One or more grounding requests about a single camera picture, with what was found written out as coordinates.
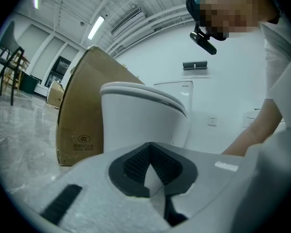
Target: electrical outlet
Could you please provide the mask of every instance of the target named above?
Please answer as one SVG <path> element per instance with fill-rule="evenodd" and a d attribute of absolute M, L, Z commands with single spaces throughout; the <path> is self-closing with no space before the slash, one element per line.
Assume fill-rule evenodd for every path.
<path fill-rule="evenodd" d="M 208 117 L 208 125 L 209 126 L 217 126 L 217 117 L 216 116 L 209 116 Z"/>

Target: head-mounted camera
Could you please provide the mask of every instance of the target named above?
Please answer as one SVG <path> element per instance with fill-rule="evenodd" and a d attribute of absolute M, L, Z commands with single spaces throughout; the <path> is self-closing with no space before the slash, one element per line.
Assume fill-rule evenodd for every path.
<path fill-rule="evenodd" d="M 210 37 L 213 37 L 216 40 L 224 41 L 226 40 L 226 36 L 224 33 L 209 33 L 202 32 L 199 28 L 200 22 L 200 12 L 199 12 L 199 4 L 196 4 L 194 0 L 186 0 L 186 8 L 190 15 L 196 22 L 195 29 L 190 33 L 190 38 L 204 50 L 206 50 L 211 55 L 217 53 L 217 49 L 209 42 Z"/>

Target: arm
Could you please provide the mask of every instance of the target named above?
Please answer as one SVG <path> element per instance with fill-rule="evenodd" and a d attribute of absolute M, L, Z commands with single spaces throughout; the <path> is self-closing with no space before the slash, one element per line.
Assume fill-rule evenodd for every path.
<path fill-rule="evenodd" d="M 281 119 L 282 115 L 275 102 L 271 99 L 264 100 L 257 118 L 222 154 L 244 156 L 248 147 L 264 142 L 273 134 Z"/>

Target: cardboard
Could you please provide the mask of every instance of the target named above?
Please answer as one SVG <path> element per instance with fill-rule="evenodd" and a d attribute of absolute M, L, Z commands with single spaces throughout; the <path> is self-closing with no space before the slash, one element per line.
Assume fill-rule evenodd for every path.
<path fill-rule="evenodd" d="M 72 166 L 103 153 L 100 88 L 115 81 L 141 83 L 98 47 L 87 50 L 67 84 L 59 109 L 56 149 L 60 165 Z"/>
<path fill-rule="evenodd" d="M 59 108 L 62 102 L 63 96 L 64 96 L 63 87 L 58 82 L 53 81 L 48 89 L 47 103 Z"/>

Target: glossy floor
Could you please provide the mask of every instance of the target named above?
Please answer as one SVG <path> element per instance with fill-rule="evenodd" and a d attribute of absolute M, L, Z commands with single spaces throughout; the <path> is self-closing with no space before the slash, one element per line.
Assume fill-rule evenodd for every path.
<path fill-rule="evenodd" d="M 19 91 L 0 97 L 0 179 L 5 191 L 26 202 L 69 167 L 59 166 L 55 152 L 58 110 L 43 98 Z"/>

